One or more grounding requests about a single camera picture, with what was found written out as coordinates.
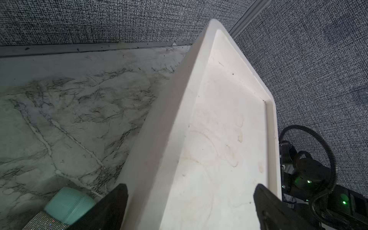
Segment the mint green microphone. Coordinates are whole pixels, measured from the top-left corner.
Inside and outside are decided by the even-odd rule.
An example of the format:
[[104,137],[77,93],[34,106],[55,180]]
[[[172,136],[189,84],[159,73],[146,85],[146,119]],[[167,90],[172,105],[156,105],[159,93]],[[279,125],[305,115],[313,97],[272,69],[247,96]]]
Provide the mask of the mint green microphone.
[[72,225],[95,206],[87,194],[69,187],[59,190],[46,204],[44,211],[58,221]]

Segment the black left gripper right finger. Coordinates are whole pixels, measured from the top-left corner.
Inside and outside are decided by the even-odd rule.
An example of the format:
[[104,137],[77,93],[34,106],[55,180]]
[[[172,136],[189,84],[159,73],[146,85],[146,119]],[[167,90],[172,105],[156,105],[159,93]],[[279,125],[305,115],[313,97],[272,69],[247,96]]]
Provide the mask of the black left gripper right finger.
[[314,230],[305,219],[288,208],[263,184],[254,192],[257,217],[262,230]]

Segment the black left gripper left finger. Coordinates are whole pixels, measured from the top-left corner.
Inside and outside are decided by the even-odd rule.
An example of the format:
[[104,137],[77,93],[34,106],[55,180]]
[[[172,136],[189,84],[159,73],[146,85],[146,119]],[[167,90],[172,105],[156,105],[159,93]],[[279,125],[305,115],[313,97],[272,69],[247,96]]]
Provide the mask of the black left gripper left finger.
[[127,201],[127,185],[119,184],[68,229],[119,230],[124,219]]

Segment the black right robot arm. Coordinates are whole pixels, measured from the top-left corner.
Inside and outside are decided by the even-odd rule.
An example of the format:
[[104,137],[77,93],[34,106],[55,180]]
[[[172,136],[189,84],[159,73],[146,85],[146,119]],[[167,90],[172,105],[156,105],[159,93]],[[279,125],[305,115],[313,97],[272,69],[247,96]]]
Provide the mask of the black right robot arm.
[[[313,195],[322,192],[329,184],[331,169],[322,165],[306,151],[297,151],[288,141],[279,146],[281,167],[291,166],[291,172],[281,172],[282,192],[293,209],[310,224],[320,228],[321,223],[309,209]],[[336,185],[331,194],[314,204],[317,211],[330,221],[338,221],[350,229],[368,228],[368,200],[363,195],[346,187]]]

